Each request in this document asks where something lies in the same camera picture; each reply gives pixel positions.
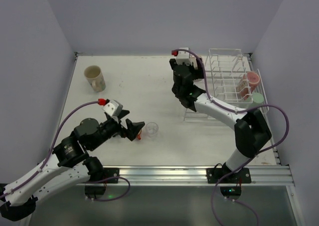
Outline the clear glass tumbler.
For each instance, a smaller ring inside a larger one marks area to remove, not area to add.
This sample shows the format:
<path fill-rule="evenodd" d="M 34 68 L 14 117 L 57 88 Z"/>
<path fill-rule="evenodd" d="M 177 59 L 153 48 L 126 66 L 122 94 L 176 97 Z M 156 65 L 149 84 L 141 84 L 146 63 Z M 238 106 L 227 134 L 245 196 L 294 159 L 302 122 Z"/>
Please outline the clear glass tumbler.
<path fill-rule="evenodd" d="M 159 132 L 159 126 L 157 123 L 155 122 L 149 122 L 146 124 L 145 126 L 146 128 L 146 134 L 150 137 L 150 138 L 154 138 L 157 136 L 158 132 Z"/>

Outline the cream floral mug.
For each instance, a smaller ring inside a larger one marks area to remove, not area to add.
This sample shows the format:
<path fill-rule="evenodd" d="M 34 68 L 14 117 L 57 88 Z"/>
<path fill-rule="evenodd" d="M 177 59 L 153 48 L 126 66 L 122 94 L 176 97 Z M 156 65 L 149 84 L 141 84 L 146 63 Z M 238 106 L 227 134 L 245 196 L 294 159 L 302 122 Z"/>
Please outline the cream floral mug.
<path fill-rule="evenodd" d="M 84 76 L 95 92 L 102 92 L 105 90 L 105 80 L 102 70 L 99 66 L 88 66 L 84 70 Z"/>

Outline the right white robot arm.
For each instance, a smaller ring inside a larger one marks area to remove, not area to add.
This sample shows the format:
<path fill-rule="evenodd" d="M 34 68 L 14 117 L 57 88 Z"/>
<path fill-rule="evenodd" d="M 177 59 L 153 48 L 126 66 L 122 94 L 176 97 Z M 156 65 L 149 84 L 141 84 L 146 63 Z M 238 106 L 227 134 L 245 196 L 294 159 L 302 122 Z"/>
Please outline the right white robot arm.
<path fill-rule="evenodd" d="M 205 90 L 193 82 L 197 78 L 203 78 L 202 73 L 198 73 L 190 65 L 178 64 L 173 58 L 169 60 L 169 64 L 173 71 L 172 92 L 181 105 L 224 123 L 235 133 L 236 149 L 222 165 L 217 176 L 221 178 L 232 171 L 239 171 L 239 167 L 253 159 L 272 137 L 263 114 L 259 109 L 241 112 L 242 108 L 208 96 Z"/>

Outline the orange ceramic mug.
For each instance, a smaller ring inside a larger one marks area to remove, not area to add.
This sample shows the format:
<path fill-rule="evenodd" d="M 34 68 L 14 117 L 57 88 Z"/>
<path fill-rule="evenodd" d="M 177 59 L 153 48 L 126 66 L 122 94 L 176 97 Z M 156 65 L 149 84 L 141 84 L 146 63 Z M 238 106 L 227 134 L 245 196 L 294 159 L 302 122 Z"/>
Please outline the orange ceramic mug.
<path fill-rule="evenodd" d="M 142 129 L 138 132 L 136 138 L 137 138 L 138 140 L 141 140 L 141 138 L 142 138 L 141 135 L 142 135 Z"/>

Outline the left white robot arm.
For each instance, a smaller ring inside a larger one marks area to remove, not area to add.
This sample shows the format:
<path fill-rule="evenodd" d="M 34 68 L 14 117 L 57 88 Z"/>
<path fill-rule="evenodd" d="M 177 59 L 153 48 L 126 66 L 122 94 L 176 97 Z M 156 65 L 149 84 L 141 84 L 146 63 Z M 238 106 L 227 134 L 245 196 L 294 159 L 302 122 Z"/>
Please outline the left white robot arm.
<path fill-rule="evenodd" d="M 1 216 L 19 221 L 32 214 L 41 200 L 58 191 L 78 183 L 102 182 L 106 176 L 103 166 L 88 153 L 117 135 L 133 141 L 144 125 L 126 119 L 123 126 L 120 118 L 110 116 L 102 123 L 93 118 L 82 120 L 53 148 L 48 160 L 15 182 L 0 186 Z"/>

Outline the pale pink glossy mug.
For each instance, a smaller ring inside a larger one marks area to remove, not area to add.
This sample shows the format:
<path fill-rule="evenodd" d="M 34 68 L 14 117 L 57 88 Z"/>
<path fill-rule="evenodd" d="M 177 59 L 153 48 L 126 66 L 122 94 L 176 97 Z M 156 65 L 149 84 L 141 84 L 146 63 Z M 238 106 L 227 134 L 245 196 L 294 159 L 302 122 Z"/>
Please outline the pale pink glossy mug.
<path fill-rule="evenodd" d="M 202 80 L 203 80 L 202 78 L 198 78 L 198 79 L 193 80 L 193 82 L 201 82 Z"/>

